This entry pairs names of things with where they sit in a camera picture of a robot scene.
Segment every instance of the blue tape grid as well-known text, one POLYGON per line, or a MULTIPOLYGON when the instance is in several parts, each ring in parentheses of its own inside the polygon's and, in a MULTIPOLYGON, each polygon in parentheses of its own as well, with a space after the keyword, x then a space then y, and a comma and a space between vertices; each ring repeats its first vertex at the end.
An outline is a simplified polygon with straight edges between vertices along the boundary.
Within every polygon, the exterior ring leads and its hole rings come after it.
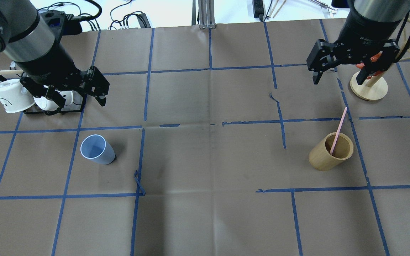
MULTIPOLYGON (((322 20, 319 20, 321 24, 322 31, 324 32, 324 37, 327 39, 327 34, 325 32, 325 28, 323 25, 322 20)), ((148 62, 148 71, 135 71, 135 72, 121 72, 121 73, 104 73, 106 76, 112 76, 112 75, 132 75, 132 74, 147 74, 147 88, 146 88, 146 95, 145 95, 145 109, 144 109, 144 119, 146 121, 146 113, 147 113, 147 108, 148 108, 148 93, 149 93, 149 83, 150 83, 150 74, 151 73, 175 73, 175 72, 189 72, 189 71, 203 71, 203 70, 232 70, 232 69, 256 69, 256 68, 271 68, 272 69, 272 76, 273 76, 273 84, 274 88, 276 89, 277 82, 276 82, 276 76, 274 72, 274 68, 280 68, 280 67, 289 67, 289 66, 299 66, 299 65, 306 65, 306 64, 283 64, 283 65, 275 65, 273 63, 273 56, 272 56, 272 49, 270 45, 270 39, 268 35, 268 30, 267 30, 267 25, 266 23, 264 24, 264 29, 267 37, 267 46, 270 54, 270 65, 256 65, 256 66, 234 66, 234 67, 220 67, 220 68, 213 68, 212 67, 212 54, 211 54, 211 46, 212 46, 212 39, 211 39, 211 30, 209 30, 209 67, 208 68, 199 68, 199 69, 180 69, 180 70, 161 70, 161 71, 151 71, 151 60, 152 60, 152 54, 153 54, 153 39, 154 39, 154 29, 152 30, 151 34, 151 43, 150 43, 150 54, 149 54, 149 62, 148 62)), ((94 50, 94 55, 93 55, 93 61, 92 65, 94 65, 94 61, 96 60, 96 53, 98 50, 98 43, 100 39, 100 31, 98 33, 98 38, 96 41, 96 47, 94 50)), ((401 77, 403 79, 403 82, 405 83, 406 89, 410 95, 410 89, 408 86, 407 81, 404 78, 404 75, 402 73, 401 67, 399 64, 397 64, 398 70, 400 71, 401 77)), ((338 79, 338 84, 340 86, 340 89, 342 88, 341 81, 338 79)), ((345 98, 344 93, 342 92, 343 100, 345 101, 346 106, 347 101, 345 98)), ((282 114, 280 112, 280 107, 279 107, 279 102, 277 101, 278 105, 278 113, 280 115, 279 120, 260 120, 260 121, 234 121, 234 122, 223 122, 222 125, 233 125, 233 124, 257 124, 257 123, 280 123, 282 126, 282 134, 283 134, 283 146, 285 146, 285 136, 284 136, 284 129, 283 129, 283 123, 288 123, 288 122, 304 122, 304 121, 336 121, 339 120, 340 118, 312 118, 312 119, 287 119, 283 120, 282 114)), ((0 174, 0 182, 2 180, 2 176, 4 174, 4 169, 7 164, 8 157, 10 155, 11 148, 13 146, 13 142, 15 140, 15 136, 17 133, 52 133, 52 132, 76 132, 76 137, 75 137, 75 143, 74 143, 74 149, 73 149, 73 155, 71 156, 71 162, 70 162, 70 169, 68 172, 67 176, 67 181, 65 185, 65 192, 63 195, 50 195, 50 196, 0 196, 0 200, 13 200, 13 199, 63 199, 62 201, 62 206, 60 210, 60 216, 58 218, 58 224, 57 224, 57 231, 55 233, 55 241, 54 241, 54 248, 52 249, 52 255, 55 254, 55 249, 56 249, 56 243, 57 243, 57 236, 59 234, 59 229, 61 225, 61 218, 62 218, 62 212, 64 210, 64 201, 66 198, 95 198, 95 197, 135 197, 135 209, 134 209, 134 216, 133 216, 133 224, 132 224, 132 240, 131 240, 131 255, 134 254, 134 246, 135 246, 135 230, 136 230, 136 222, 137 222, 137 212, 138 212, 138 200, 139 197, 142 195, 140 193, 140 187, 137 186, 137 192, 136 193, 108 193, 108 194, 66 194, 67 193, 67 187, 70 179, 70 172, 72 170, 72 165, 73 165, 73 157, 75 155, 75 150, 77 147, 78 143, 78 134, 80 131, 84 130, 115 130, 115 129, 135 129, 135 128, 142 128, 142 141, 141 141, 141 149, 140 149, 140 161, 139 161, 139 170, 138 170, 138 182, 140 182, 141 179, 141 170, 142 170, 142 160, 143 160, 143 144, 144 144, 144 137, 145 137, 145 130, 142 126, 120 126, 120 127, 96 127, 96 128, 81 128, 81 121, 83 119, 83 112, 81 113, 80 116, 80 121, 77 129, 51 129, 51 130, 28 130, 28 131, 18 131, 18 126, 20 125, 21 121, 21 116, 18 119, 17 126, 15 131, 0 131, 0 134, 13 134, 12 141, 10 143, 5 163, 3 165, 3 168, 1 170, 0 174)), ((360 160, 363 166, 363 172, 366 176, 366 167, 364 165, 363 161, 363 155, 361 153, 360 146, 358 144, 358 138, 355 132, 355 127, 353 126, 352 122, 352 117, 350 115, 350 111, 348 110, 348 116, 349 120, 352 126, 354 138, 356 140, 356 145, 358 148, 358 153, 360 156, 360 160)), ((404 117, 404 116, 387 116, 387 117, 360 117, 359 120, 371 120, 371 119, 393 119, 393 118, 410 118, 404 117)), ((160 125, 160 127, 178 127, 179 124, 163 124, 160 125)), ((381 232, 381 239, 384 244, 384 249, 386 252, 386 255, 389 255, 389 251, 385 242, 384 238, 384 233, 382 231, 382 226, 380 224, 380 219, 379 219, 379 214, 377 213, 377 208, 376 204, 374 201, 374 196, 372 193, 372 190, 386 190, 386 189, 399 189, 399 188, 410 188, 410 185, 386 185, 386 186, 371 186, 369 183, 369 178, 366 177, 368 186, 362 186, 362 187, 330 187, 330 188, 274 188, 270 190, 259 190, 257 193, 277 193, 277 192, 290 192, 291 197, 292 197, 292 203, 293 203, 293 214, 294 214, 294 222, 295 222, 295 227, 296 227, 296 233, 297 233, 297 240, 298 240, 298 249, 299 249, 299 254, 302 255, 303 252, 301 250, 301 239, 300 239, 300 231, 299 231, 299 225, 298 225, 298 218, 296 216, 296 206, 295 206, 295 192, 305 192, 305 191, 352 191, 352 190, 368 190, 370 192, 371 196, 371 202, 373 204, 373 208, 375 211, 376 215, 376 220, 378 222, 378 227, 379 231, 381 232)))

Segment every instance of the white floor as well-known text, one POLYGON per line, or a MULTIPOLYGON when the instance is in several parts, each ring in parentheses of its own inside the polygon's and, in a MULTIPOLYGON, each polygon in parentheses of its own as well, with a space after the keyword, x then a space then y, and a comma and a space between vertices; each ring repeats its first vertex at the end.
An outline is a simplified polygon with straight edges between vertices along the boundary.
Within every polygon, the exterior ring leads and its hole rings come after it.
MULTIPOLYGON (((78 4, 83 13, 96 13, 96 7, 84 0, 69 0, 78 4)), ((128 0, 95 0, 102 6, 102 14, 98 18, 101 29, 107 29, 112 19, 110 10, 114 7, 127 3, 128 0)), ((31 0, 36 8, 49 6, 56 3, 56 0, 31 0)), ((264 0, 265 10, 270 5, 270 0, 264 0)), ((275 11, 281 6, 283 0, 279 0, 275 11)), ((322 2, 331 5, 331 0, 322 0, 322 2)), ((56 10, 62 10, 66 13, 78 15, 78 8, 73 5, 64 5, 57 7, 56 10)), ((147 14, 152 27, 172 27, 172 26, 190 26, 192 23, 192 1, 191 0, 132 0, 128 5, 117 8, 113 11, 114 19, 122 19, 128 13, 134 11, 143 11, 147 14)), ((334 18, 347 17, 348 9, 340 9, 334 18)), ((330 14, 326 9, 320 8, 310 0, 287 0, 278 14, 267 21, 294 21, 309 19, 329 19, 330 14)), ((249 23, 258 22, 259 19, 253 17, 252 0, 216 0, 215 1, 215 21, 216 23, 249 23)), ((138 21, 135 17, 130 20, 130 27, 138 27, 138 21)), ((91 30, 86 22, 83 22, 83 30, 91 30)))

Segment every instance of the metal bracket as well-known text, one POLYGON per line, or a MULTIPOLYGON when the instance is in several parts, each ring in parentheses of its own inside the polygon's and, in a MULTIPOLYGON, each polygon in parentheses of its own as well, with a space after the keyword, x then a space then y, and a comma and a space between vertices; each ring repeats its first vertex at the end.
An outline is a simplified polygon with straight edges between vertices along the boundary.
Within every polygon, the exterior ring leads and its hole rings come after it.
POLYGON ((200 29, 216 28, 215 0, 199 1, 199 27, 200 29))

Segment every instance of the straw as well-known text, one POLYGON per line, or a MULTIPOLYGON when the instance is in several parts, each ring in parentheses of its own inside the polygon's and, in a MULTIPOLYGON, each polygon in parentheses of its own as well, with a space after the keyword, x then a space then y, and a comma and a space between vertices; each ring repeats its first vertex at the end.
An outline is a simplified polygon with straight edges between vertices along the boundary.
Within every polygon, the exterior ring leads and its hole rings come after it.
POLYGON ((338 126, 338 130, 336 131, 335 139, 333 140, 332 149, 330 149, 330 155, 332 156, 333 156, 333 150, 335 149, 335 146, 336 146, 336 142, 338 141, 338 136, 341 131, 341 126, 343 126, 343 121, 345 120, 346 111, 347 111, 347 107, 345 107, 345 111, 343 112, 343 115, 341 117, 340 125, 338 126))

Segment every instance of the smiley face drawing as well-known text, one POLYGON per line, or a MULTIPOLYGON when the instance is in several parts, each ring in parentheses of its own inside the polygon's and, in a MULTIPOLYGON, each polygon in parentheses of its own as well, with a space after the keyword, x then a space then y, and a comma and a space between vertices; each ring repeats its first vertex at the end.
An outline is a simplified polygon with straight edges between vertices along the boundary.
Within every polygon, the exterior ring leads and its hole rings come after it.
POLYGON ((1 104, 3 104, 6 107, 8 107, 7 104, 12 105, 12 103, 10 103, 10 101, 6 100, 5 98, 0 98, 0 102, 1 102, 1 104))

